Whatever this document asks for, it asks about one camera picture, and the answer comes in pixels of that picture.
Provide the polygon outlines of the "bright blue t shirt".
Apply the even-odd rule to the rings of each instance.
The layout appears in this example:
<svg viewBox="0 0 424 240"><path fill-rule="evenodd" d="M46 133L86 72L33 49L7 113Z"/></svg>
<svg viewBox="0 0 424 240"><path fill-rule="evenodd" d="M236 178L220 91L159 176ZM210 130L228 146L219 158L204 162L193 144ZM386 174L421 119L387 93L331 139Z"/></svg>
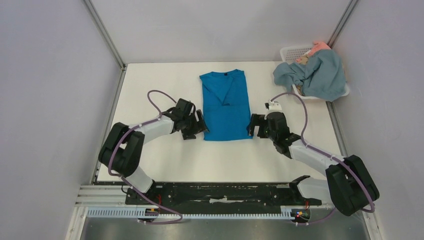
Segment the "bright blue t shirt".
<svg viewBox="0 0 424 240"><path fill-rule="evenodd" d="M209 132L205 141L224 142L251 139L251 120L245 72L209 72L199 76L202 84L203 118Z"/></svg>

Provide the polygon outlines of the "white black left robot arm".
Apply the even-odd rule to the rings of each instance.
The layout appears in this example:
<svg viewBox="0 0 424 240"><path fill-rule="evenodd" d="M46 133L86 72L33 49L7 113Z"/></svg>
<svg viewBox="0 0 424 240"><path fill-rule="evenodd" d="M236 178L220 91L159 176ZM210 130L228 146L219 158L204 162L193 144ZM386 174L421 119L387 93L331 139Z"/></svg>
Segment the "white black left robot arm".
<svg viewBox="0 0 424 240"><path fill-rule="evenodd" d="M121 178L137 193L144 204L152 204L158 195L157 182L148 176L140 166L144 146L159 152L147 156L151 160L179 160L182 142L172 135L181 133L183 140L194 140L196 135L209 132L202 111L185 99L180 98L175 106L159 111L158 116L133 126L115 123L98 155L98 161L105 165L111 176Z"/></svg>

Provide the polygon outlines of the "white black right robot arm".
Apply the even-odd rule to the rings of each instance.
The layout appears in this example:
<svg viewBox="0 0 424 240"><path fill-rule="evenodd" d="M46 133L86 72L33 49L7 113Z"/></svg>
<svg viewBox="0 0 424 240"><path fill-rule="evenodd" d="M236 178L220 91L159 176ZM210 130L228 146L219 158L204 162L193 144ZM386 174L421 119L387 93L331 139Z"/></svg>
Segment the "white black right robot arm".
<svg viewBox="0 0 424 240"><path fill-rule="evenodd" d="M357 211L373 213L376 210L374 202L379 199L380 192L359 156L335 155L308 144L301 135L290 131L281 111L252 114L247 127L249 136L254 134L255 128L258 128L257 136L271 140L278 153L302 162L326 177L325 181L301 180L290 188L288 196L293 203L302 204L309 198L309 192L316 194L321 187L324 196L345 216Z"/></svg>

